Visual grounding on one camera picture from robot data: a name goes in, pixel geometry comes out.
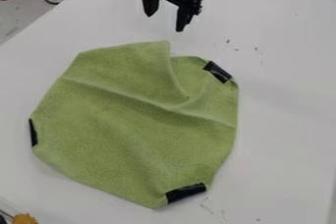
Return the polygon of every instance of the debris speck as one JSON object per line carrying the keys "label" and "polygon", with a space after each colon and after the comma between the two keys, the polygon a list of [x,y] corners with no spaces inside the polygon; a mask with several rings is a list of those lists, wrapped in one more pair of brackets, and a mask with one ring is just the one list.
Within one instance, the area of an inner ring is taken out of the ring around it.
{"label": "debris speck", "polygon": [[212,211],[212,209],[209,206],[205,205],[207,201],[209,201],[208,197],[206,197],[199,206],[204,210],[208,211],[211,215],[213,215],[214,212]]}
{"label": "debris speck", "polygon": [[223,220],[226,222],[225,210],[221,210],[220,213],[222,214]]}

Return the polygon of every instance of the white tabletop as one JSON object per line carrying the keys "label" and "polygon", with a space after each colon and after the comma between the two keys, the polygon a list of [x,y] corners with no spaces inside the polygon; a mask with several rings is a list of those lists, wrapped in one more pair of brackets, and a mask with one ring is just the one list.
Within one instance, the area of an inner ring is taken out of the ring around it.
{"label": "white tabletop", "polygon": [[[45,224],[320,224],[336,169],[336,1],[204,0],[175,32],[164,1],[66,0],[0,48],[0,196]],[[67,179],[30,152],[28,117],[83,50],[168,39],[240,85],[234,150],[205,194],[152,210]]]}

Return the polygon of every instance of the floor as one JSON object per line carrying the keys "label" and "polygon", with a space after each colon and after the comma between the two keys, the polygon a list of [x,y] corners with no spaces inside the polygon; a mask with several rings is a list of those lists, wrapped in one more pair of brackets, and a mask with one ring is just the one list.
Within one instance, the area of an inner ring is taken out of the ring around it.
{"label": "floor", "polygon": [[44,0],[9,0],[0,2],[0,45],[52,10]]}

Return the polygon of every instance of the green microfiber towel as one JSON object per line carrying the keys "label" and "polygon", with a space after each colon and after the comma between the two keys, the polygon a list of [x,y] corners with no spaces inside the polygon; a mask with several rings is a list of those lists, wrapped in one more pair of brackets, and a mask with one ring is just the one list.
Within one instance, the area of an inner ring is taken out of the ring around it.
{"label": "green microfiber towel", "polygon": [[66,176],[158,207],[204,192],[234,144],[238,86],[166,41],[79,54],[30,117],[33,153]]}

